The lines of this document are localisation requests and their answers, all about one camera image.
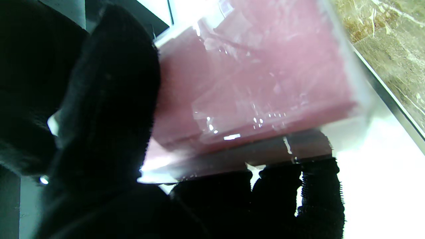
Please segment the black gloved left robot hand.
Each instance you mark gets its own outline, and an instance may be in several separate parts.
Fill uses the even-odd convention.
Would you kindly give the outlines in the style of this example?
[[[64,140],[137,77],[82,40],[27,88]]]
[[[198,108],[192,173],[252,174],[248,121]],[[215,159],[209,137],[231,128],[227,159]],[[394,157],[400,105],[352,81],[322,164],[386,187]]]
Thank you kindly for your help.
[[[331,155],[140,184],[160,86],[158,51],[123,7],[107,4],[82,47],[58,116],[58,151],[35,239],[341,239],[339,167]]]

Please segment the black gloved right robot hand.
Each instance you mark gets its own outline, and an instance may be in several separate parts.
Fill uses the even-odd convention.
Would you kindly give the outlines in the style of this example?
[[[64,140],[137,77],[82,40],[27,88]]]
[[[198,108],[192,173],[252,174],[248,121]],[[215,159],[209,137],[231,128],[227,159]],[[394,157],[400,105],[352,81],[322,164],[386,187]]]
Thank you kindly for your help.
[[[47,121],[88,32],[38,0],[2,0],[0,10],[1,165],[38,180],[56,151]]]

